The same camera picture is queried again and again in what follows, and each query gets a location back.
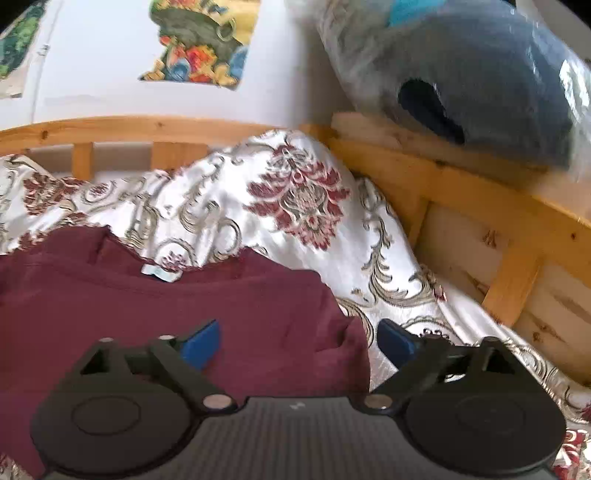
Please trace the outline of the maroon knit garment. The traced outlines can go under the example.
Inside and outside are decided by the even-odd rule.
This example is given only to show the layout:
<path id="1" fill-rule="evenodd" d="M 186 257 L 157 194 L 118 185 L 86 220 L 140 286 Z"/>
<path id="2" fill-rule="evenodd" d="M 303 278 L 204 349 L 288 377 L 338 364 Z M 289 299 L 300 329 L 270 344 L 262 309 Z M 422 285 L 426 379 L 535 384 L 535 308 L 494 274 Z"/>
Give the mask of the maroon knit garment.
<path id="1" fill-rule="evenodd" d="M 236 399 L 342 396 L 369 388 L 363 323 L 346 316 L 318 273 L 250 249 L 184 271 L 172 283 L 107 228 L 64 227 L 1 259 L 1 450 L 31 475 L 29 434 L 40 402 L 97 340 L 143 345 L 216 320 L 206 367 Z"/>

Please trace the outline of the plastic bag with dark clothes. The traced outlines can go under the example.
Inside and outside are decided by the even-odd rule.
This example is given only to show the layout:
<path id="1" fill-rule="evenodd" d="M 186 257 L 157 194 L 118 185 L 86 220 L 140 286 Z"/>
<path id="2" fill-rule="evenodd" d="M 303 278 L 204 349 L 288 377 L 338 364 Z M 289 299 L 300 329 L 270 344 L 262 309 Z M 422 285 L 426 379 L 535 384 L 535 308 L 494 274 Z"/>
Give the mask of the plastic bag with dark clothes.
<path id="1" fill-rule="evenodd" d="M 590 173 L 590 70 L 505 1 L 322 1 L 356 110 L 452 144 Z"/>

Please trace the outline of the white floral bedspread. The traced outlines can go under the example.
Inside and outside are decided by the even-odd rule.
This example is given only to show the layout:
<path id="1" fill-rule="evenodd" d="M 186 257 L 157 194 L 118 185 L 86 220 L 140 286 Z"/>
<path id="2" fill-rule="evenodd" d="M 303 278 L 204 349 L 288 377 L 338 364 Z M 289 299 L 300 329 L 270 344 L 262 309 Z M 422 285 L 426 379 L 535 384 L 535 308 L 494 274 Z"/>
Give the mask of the white floral bedspread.
<path id="1" fill-rule="evenodd" d="M 300 132 L 270 131 L 174 172 L 101 183 L 54 176 L 22 154 L 4 156 L 1 259 L 64 227 L 109 229 L 144 260 L 146 275 L 167 283 L 243 249 L 318 273 L 342 313 L 363 323 L 369 388 L 394 374 L 378 347 L 382 319 L 459 345 L 497 337 L 567 419 L 554 464 L 558 477 L 590 475 L 589 390 L 432 266 L 421 265 L 378 187 L 355 178 L 325 146 Z"/>

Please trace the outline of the colourful painting poster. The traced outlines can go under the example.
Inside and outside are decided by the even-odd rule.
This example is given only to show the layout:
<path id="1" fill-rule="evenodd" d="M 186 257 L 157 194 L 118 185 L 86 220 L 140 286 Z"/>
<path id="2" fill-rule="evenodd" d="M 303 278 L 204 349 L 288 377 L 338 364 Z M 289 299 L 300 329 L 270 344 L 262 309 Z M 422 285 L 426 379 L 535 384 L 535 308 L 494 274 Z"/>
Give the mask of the colourful painting poster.
<path id="1" fill-rule="evenodd" d="M 259 1 L 153 1 L 149 17 L 163 51 L 140 79 L 235 90 L 259 10 Z"/>

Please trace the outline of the green painting poster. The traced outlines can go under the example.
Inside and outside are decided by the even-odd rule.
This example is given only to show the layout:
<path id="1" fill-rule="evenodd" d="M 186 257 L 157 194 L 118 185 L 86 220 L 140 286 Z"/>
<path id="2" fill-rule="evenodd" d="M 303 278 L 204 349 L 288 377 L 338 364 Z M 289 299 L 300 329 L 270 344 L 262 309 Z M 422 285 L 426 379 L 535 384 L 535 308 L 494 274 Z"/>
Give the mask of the green painting poster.
<path id="1" fill-rule="evenodd" d="M 19 98 L 48 1 L 34 1 L 1 34 L 1 98 Z"/>

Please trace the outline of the wooden bed frame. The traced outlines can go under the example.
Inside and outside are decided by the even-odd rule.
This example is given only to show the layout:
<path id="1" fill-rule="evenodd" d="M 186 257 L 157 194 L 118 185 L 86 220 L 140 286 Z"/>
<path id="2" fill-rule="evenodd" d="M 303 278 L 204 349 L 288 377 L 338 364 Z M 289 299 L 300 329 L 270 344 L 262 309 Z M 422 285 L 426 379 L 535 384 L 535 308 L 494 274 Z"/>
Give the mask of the wooden bed frame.
<path id="1" fill-rule="evenodd" d="M 401 214 L 411 244 L 421 243 L 431 207 L 438 205 L 488 227 L 508 240 L 483 306 L 501 324 L 513 327 L 529 303 L 546 265 L 563 268 L 584 285 L 590 283 L 590 222 L 537 196 L 526 184 L 504 183 L 457 168 L 435 156 L 432 140 L 412 138 L 397 151 L 385 143 L 376 123 L 358 114 L 342 117 L 365 128 L 355 138 L 342 128 L 301 125 L 349 170 L 367 176 Z M 95 171 L 97 143 L 149 142 L 152 168 L 178 168 L 213 146 L 231 145 L 267 131 L 266 125 L 172 116 L 107 116 L 68 119 L 7 129 L 4 154 L 69 145 L 75 177 L 89 180 Z"/>

